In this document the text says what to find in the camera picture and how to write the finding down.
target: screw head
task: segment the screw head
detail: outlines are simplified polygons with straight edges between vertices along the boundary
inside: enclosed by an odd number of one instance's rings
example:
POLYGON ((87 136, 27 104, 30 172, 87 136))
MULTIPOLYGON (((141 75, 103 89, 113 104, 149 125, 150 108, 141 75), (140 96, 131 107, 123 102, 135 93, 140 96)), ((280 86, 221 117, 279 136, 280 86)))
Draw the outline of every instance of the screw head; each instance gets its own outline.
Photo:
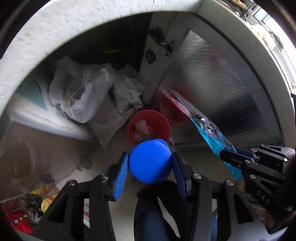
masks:
POLYGON ((201 179, 202 178, 202 175, 200 173, 194 173, 193 174, 193 178, 195 178, 195 179, 201 179))
POLYGON ((107 179, 108 177, 109 177, 108 173, 105 173, 105 172, 104 172, 104 173, 101 173, 101 174, 100 174, 100 178, 101 178, 101 179, 107 179))
POLYGON ((234 183, 233 183, 233 181, 231 181, 231 180, 227 180, 227 181, 226 181, 226 185, 231 187, 231 186, 234 185, 234 183))
POLYGON ((70 180, 70 181, 68 181, 68 186, 74 186, 75 185, 75 183, 76 183, 76 181, 75 180, 70 180))

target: jeans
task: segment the jeans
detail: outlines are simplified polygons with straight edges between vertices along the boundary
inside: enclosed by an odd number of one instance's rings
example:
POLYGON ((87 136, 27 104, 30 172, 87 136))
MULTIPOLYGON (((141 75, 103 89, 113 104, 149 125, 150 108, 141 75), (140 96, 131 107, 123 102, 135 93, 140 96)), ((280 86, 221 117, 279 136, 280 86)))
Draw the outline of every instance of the jeans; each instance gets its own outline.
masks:
POLYGON ((151 189, 140 191, 138 193, 138 203, 134 216, 135 241, 185 240, 190 222, 192 204, 193 202, 186 202, 182 199, 179 195, 177 184, 173 181, 163 181, 152 185, 151 189), (163 206, 173 217, 180 238, 176 236, 172 227, 164 219, 157 197, 160 198, 163 206))

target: red plastic bag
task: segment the red plastic bag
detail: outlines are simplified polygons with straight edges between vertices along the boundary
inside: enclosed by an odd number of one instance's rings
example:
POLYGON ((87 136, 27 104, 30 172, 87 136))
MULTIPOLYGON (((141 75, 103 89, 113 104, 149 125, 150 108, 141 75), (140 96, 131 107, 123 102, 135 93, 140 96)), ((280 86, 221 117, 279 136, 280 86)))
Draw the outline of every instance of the red plastic bag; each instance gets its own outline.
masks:
MULTIPOLYGON (((10 223, 12 223, 12 222, 14 222, 14 220, 17 220, 17 219, 19 219, 19 218, 21 218, 23 216, 24 215, 22 213, 20 213, 20 212, 14 212, 14 213, 7 214, 6 218, 8 219, 8 221, 10 223)), ((32 229, 31 229, 31 227, 30 227, 30 225, 29 225, 26 218, 23 218, 21 221, 18 221, 18 223, 12 225, 12 227, 14 229, 17 229, 17 230, 19 230, 21 232, 24 232, 26 234, 32 234, 33 233, 33 231, 32 231, 32 229)))

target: blue plastic bag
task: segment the blue plastic bag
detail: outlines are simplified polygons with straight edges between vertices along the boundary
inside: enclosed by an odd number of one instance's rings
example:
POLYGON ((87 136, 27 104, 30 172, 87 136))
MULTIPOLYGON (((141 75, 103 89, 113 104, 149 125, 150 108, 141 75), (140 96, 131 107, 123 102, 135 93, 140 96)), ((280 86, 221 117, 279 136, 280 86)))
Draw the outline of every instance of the blue plastic bag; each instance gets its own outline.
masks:
MULTIPOLYGON (((185 115, 187 115, 191 121, 197 127, 199 133, 204 140, 208 143, 212 151, 219 157, 219 153, 223 149, 236 152, 233 145, 222 135, 218 127, 211 122, 203 113, 201 113, 196 107, 188 102, 183 96, 174 90, 162 89, 159 90, 166 95, 185 115)), ((233 178, 242 182, 244 180, 241 170, 237 167, 223 162, 231 171, 233 178)))

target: blue lid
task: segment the blue lid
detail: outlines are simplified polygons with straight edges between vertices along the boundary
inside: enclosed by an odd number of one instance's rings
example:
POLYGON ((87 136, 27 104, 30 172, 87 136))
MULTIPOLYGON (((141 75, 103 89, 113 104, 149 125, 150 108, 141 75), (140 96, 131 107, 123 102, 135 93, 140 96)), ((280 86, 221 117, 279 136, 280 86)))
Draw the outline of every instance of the blue lid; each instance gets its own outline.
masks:
POLYGON ((130 155, 130 169, 139 181, 153 184, 164 181, 172 169, 171 152, 164 140, 145 141, 130 155))

